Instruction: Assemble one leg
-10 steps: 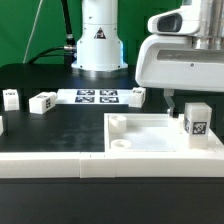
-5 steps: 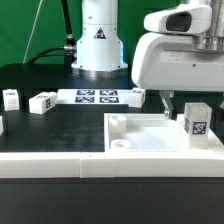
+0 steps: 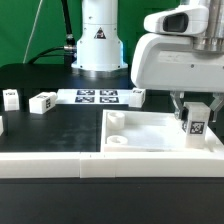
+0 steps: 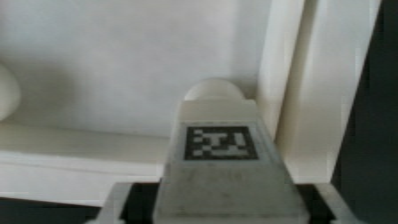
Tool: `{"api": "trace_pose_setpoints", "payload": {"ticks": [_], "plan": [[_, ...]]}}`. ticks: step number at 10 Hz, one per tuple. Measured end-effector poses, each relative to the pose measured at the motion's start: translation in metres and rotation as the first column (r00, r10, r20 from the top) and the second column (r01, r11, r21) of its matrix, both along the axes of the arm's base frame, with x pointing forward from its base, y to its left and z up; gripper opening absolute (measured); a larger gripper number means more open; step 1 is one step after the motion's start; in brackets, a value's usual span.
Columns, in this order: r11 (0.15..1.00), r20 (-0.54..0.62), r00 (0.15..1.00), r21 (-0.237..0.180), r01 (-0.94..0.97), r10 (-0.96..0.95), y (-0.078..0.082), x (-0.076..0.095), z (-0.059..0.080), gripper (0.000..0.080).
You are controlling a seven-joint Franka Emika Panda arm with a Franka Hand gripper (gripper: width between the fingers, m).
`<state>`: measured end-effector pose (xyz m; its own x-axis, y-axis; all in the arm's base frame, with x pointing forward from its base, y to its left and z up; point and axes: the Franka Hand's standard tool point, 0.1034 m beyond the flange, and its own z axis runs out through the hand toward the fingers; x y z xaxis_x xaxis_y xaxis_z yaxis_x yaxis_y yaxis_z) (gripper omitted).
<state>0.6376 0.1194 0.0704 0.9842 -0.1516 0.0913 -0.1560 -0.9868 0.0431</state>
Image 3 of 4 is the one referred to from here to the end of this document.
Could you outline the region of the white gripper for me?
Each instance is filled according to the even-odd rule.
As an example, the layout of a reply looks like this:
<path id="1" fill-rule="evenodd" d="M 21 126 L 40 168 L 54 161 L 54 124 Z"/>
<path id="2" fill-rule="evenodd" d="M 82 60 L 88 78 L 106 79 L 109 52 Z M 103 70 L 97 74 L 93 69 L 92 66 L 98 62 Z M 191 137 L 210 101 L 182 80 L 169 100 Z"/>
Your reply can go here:
<path id="1" fill-rule="evenodd" d="M 193 49 L 190 37 L 145 34 L 133 57 L 131 80 L 138 88 L 171 91 L 176 119 L 183 120 L 183 92 L 224 92 L 224 54 Z M 210 120 L 224 106 L 224 93 L 214 93 Z"/>

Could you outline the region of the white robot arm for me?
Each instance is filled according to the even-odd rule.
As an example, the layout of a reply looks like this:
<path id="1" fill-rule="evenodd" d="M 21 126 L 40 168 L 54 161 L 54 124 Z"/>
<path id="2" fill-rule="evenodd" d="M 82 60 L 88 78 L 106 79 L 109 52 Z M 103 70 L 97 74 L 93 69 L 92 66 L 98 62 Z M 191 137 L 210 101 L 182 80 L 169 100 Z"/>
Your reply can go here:
<path id="1" fill-rule="evenodd" d="M 124 69 L 117 36 L 117 0 L 83 0 L 83 33 L 72 67 L 90 76 Z M 171 93 L 176 115 L 185 92 L 211 92 L 212 115 L 224 107 L 224 0 L 181 0 L 174 9 L 145 17 L 135 48 L 132 83 Z"/>

